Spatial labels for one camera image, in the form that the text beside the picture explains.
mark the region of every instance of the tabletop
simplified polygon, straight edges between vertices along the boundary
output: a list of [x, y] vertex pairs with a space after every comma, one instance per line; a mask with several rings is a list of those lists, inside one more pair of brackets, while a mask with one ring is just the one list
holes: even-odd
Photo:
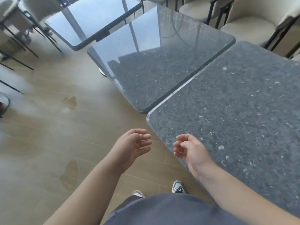
[[158, 5], [88, 49], [139, 113], [235, 43], [234, 37]]
[[238, 42], [147, 122], [172, 152], [177, 135], [194, 135], [220, 167], [300, 218], [299, 82], [296, 62]]
[[137, 0], [78, 0], [45, 24], [70, 48], [80, 50], [141, 7]]

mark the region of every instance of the left hand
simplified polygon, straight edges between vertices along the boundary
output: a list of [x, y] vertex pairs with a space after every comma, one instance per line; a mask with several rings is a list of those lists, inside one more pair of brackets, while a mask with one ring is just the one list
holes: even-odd
[[124, 173], [135, 159], [151, 150], [151, 135], [145, 129], [131, 129], [122, 135], [106, 156], [117, 170]]

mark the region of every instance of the gray shirt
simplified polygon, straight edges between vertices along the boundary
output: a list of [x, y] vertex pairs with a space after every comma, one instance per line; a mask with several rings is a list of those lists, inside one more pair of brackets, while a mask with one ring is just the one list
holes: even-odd
[[105, 225], [199, 225], [244, 223], [220, 207], [185, 193], [163, 193], [135, 200], [109, 214]]

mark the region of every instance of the forearm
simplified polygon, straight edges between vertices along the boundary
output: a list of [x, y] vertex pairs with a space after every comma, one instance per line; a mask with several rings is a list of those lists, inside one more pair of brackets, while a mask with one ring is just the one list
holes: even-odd
[[300, 224], [300, 219], [280, 209], [217, 166], [208, 167], [202, 184], [217, 204], [250, 225]]
[[104, 158], [44, 225], [99, 225], [120, 175]]

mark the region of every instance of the wooden floor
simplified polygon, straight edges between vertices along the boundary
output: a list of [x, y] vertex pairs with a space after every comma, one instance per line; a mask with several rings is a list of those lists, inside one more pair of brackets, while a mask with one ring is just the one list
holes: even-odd
[[[290, 49], [294, 37], [288, 34], [278, 52]], [[55, 39], [63, 55], [33, 34], [30, 47], [40, 58], [28, 51], [15, 57], [35, 71], [9, 60], [5, 64], [15, 72], [0, 72], [0, 79], [24, 92], [0, 84], [12, 102], [0, 120], [1, 225], [42, 224], [131, 128], [152, 134], [152, 150], [122, 175], [107, 213], [133, 190], [146, 196], [170, 192], [176, 180], [188, 193], [211, 201], [149, 128], [146, 116], [100, 74], [86, 49], [75, 52]]]

